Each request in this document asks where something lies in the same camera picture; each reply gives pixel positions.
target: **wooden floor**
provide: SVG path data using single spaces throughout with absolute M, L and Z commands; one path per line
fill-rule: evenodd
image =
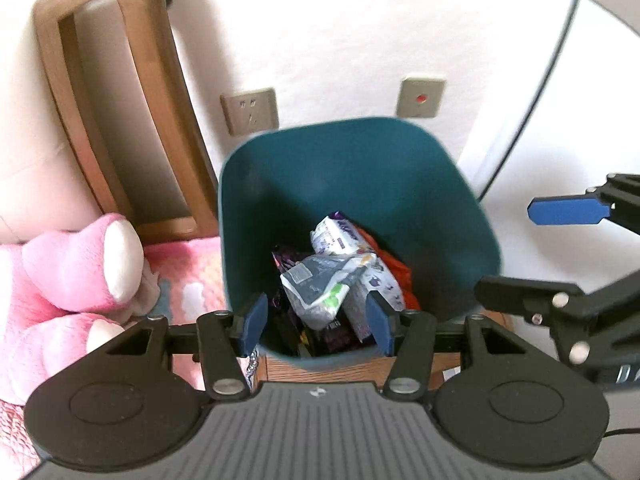
M 507 316 L 498 312 L 483 312 L 495 322 L 511 329 Z M 343 381 L 374 381 L 379 386 L 385 383 L 389 370 L 395 361 L 393 357 L 379 357 L 367 363 L 332 370 L 330 372 L 307 372 L 272 357 L 260 358 L 258 381 L 283 381 L 294 383 L 337 383 Z M 459 354 L 436 354 L 431 367 L 430 387 L 442 384 L 442 371 L 460 364 Z

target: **black cord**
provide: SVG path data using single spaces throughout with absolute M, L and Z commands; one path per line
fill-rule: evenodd
M 640 428 L 620 428 L 619 430 L 611 430 L 607 431 L 602 437 L 607 438 L 608 436 L 616 436 L 616 435 L 634 435 L 640 434 Z

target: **wall outlet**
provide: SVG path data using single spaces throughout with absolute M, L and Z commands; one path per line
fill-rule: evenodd
M 229 135 L 244 136 L 276 130 L 279 126 L 276 92 L 273 88 L 221 95 L 220 103 Z
M 432 118 L 438 114 L 446 80 L 441 77 L 407 77 L 400 86 L 398 117 Z

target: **pink blanket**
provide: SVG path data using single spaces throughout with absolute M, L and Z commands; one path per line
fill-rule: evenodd
M 171 324 L 184 324 L 226 308 L 219 238 L 147 246 L 145 256 L 151 270 L 159 273 L 161 290 L 150 316 L 162 314 Z M 251 383 L 257 358 L 239 361 Z M 200 365 L 191 356 L 174 356 L 174 372 L 204 389 Z M 24 429 L 21 407 L 0 401 L 0 431 L 1 478 L 18 480 L 39 462 Z

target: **wood surface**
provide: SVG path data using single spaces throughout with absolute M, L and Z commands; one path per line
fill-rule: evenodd
M 217 181 L 184 82 L 164 0 L 117 0 L 142 91 L 191 217 L 138 225 L 84 88 L 74 13 L 91 0 L 38 0 L 40 57 L 66 136 L 103 212 L 121 212 L 143 243 L 218 234 Z
M 511 330 L 511 320 L 499 312 L 482 312 L 498 324 Z M 258 376 L 261 380 L 293 383 L 337 383 L 344 381 L 374 381 L 378 386 L 385 383 L 395 358 L 379 357 L 355 366 L 339 368 L 328 372 L 307 372 L 301 368 L 279 361 L 273 357 L 261 357 L 258 364 Z M 430 387 L 442 383 L 442 371 L 460 365 L 459 354 L 436 354 L 431 365 Z

